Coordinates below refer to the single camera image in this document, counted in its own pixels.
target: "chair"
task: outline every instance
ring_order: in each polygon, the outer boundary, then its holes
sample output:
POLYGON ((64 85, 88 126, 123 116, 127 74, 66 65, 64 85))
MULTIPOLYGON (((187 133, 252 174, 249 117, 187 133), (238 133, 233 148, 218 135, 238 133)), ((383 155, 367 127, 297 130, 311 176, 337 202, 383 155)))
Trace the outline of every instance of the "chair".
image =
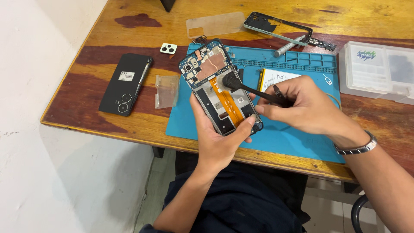
POLYGON ((368 202, 368 197, 364 194, 352 206, 351 210, 351 222, 354 227, 355 233, 362 233, 361 226, 359 225, 359 212, 365 203, 368 202))

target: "black brush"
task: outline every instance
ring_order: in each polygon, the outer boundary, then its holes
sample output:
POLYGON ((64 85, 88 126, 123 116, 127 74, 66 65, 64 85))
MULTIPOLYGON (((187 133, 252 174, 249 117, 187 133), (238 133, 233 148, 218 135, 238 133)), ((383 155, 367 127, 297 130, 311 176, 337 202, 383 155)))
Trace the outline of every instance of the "black brush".
POLYGON ((241 81, 234 75, 233 72, 226 74, 222 79, 218 78, 217 86, 218 88, 222 90, 227 90, 227 91, 243 89, 245 91, 258 95, 264 99, 267 99, 270 102, 281 106, 282 108, 292 107, 294 104, 294 102, 286 99, 283 96, 283 94, 280 92, 279 88, 276 85, 273 85, 273 89, 274 89, 274 92, 276 93, 276 96, 270 95, 270 94, 255 90, 253 88, 250 88, 246 85, 243 85, 243 83, 241 83, 241 81))

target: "wooden desk edge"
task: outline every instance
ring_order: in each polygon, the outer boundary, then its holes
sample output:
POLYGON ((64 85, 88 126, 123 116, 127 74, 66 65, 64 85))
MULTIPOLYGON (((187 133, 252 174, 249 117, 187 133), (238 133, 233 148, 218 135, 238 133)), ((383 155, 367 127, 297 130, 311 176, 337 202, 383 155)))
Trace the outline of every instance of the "wooden desk edge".
POLYGON ((88 35, 86 36, 85 40, 83 41, 82 45, 80 46, 78 53, 76 54, 75 58, 73 59, 72 63, 70 64, 69 68, 67 69, 67 71, 66 71, 65 75, 64 75, 64 76, 63 76, 63 78, 62 78, 62 81, 59 83, 58 88, 56 89, 56 91, 55 91, 55 93, 53 94, 53 96, 52 96, 51 100, 49 101, 49 103, 48 103, 48 105, 47 105, 47 107, 46 107, 45 111, 43 112, 42 117, 40 118, 40 123, 45 124, 45 123, 43 123, 43 119, 44 119, 44 117, 45 117, 45 115, 46 115, 47 111, 49 110, 50 105, 52 104, 53 100, 55 99, 55 97, 56 97, 57 93, 59 92, 60 87, 62 86, 63 81, 66 79, 67 74, 69 73, 70 69, 72 68, 73 64, 75 63, 76 59, 78 58, 78 56, 79 56, 80 52, 82 51, 83 47, 85 46, 85 43, 86 43, 86 41, 88 40, 89 36, 91 35, 92 31, 94 30, 94 28, 95 28, 95 26, 96 26, 96 24, 97 24, 98 20, 101 18, 101 15, 102 15, 102 13, 104 12, 104 10, 105 10, 106 6, 108 5, 108 2, 109 2, 109 1, 106 1, 105 6, 102 8, 101 13, 99 14, 98 18, 96 19, 96 21, 95 21, 94 25, 92 26, 91 30, 89 31, 89 33, 88 33, 88 35))
MULTIPOLYGON (((190 152, 190 153, 198 153, 198 150, 188 149, 188 148, 184 148, 184 147, 180 147, 180 146, 167 145, 167 144, 164 144, 164 143, 157 143, 157 142, 152 142, 152 141, 146 141, 146 140, 140 140, 140 139, 134 139, 134 138, 127 138, 127 137, 122 137, 122 136, 115 136, 115 135, 112 135, 112 134, 109 134, 109 133, 103 133, 103 132, 98 132, 98 131, 93 131, 93 130, 87 130, 87 129, 68 126, 68 125, 63 125, 63 124, 56 124, 56 123, 52 123, 52 122, 48 122, 48 121, 44 121, 44 120, 41 120, 41 123, 44 124, 44 125, 47 125, 47 126, 51 126, 51 127, 57 127, 57 128, 61 128, 61 129, 67 129, 67 130, 74 130, 74 131, 78 131, 78 132, 82 132, 82 133, 89 133, 89 134, 93 134, 93 135, 97 135, 97 136, 104 136, 104 137, 107 137, 107 138, 113 138, 113 139, 118 139, 118 140, 123 140, 123 141, 130 141, 130 142, 134 142, 134 143, 142 143, 142 144, 146 144, 146 145, 150 145, 150 146, 157 146, 157 147, 162 147, 162 148, 170 148, 170 149, 185 151, 185 152, 190 152)), ((284 154, 279 154, 279 153, 272 153, 272 154, 275 154, 275 155, 278 155, 278 156, 284 156, 284 157, 287 157, 287 158, 293 158, 293 159, 298 158, 297 156, 293 156, 293 155, 284 155, 284 154)), ((333 166, 336 166, 336 167, 340 166, 340 167, 343 167, 345 169, 345 165, 340 164, 340 163, 321 161, 321 160, 309 159, 309 158, 301 158, 301 159, 309 160, 310 163, 312 163, 311 161, 316 161, 318 163, 323 162, 326 165, 333 165, 333 166)), ((333 180, 341 180, 341 181, 346 181, 346 182, 357 183, 357 180, 355 179, 355 177, 352 174, 348 174, 348 176, 333 175, 333 174, 325 173, 325 172, 320 171, 320 170, 310 170, 310 169, 294 166, 293 164, 283 163, 282 160, 279 161, 280 163, 269 164, 269 163, 266 163, 266 162, 259 162, 259 161, 254 160, 254 159, 248 159, 246 157, 239 158, 237 155, 235 156, 235 158, 233 160, 241 162, 241 163, 254 164, 254 165, 259 165, 259 166, 264 166, 264 167, 277 168, 277 169, 281 169, 281 170, 291 171, 291 172, 299 172, 299 173, 302 173, 302 174, 307 174, 307 175, 312 175, 312 176, 329 178, 329 179, 333 179, 333 180)))

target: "floor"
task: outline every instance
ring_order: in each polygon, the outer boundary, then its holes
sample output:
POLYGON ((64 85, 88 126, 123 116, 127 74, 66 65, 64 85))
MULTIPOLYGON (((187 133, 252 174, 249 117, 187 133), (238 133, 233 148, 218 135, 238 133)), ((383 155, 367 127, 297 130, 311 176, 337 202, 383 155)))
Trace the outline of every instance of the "floor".
MULTIPOLYGON (((175 151, 169 149, 165 150, 164 158, 154 158, 147 184, 147 196, 138 214, 134 233, 138 233, 143 225, 152 224, 161 212, 168 185, 174 180, 174 161, 175 151)), ((342 190, 339 181, 315 177, 309 177, 306 186, 336 192, 342 190)), ((310 215, 311 220, 304 227, 308 233, 354 233, 350 219, 351 209, 350 204, 305 195, 302 210, 310 215)), ((372 209, 362 208, 360 222, 364 233, 389 233, 372 209)))

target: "blue silicone repair mat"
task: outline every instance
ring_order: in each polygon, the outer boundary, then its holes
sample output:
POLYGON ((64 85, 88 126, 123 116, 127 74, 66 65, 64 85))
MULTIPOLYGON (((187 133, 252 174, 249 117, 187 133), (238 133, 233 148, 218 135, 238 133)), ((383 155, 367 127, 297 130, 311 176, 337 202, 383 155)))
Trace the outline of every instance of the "blue silicone repair mat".
MULTIPOLYGON (((190 44, 187 54, 194 52, 201 44, 190 44)), ((332 94, 338 100, 339 86, 337 62, 334 55, 301 53, 288 51, 286 55, 276 58, 274 50, 225 46, 231 60, 238 68, 243 68, 243 84, 256 89, 259 70, 269 68, 288 73, 308 75, 325 93, 332 94), (325 81, 328 77, 332 84, 325 81)), ((177 105, 172 108, 166 135, 195 139, 197 130, 189 98, 191 89, 181 76, 177 105)), ((240 147, 274 153, 295 155, 305 158, 344 163, 342 156, 335 152, 333 143, 323 135, 301 132, 285 123, 271 121, 260 116, 264 128, 252 135, 252 143, 243 142, 240 147)))

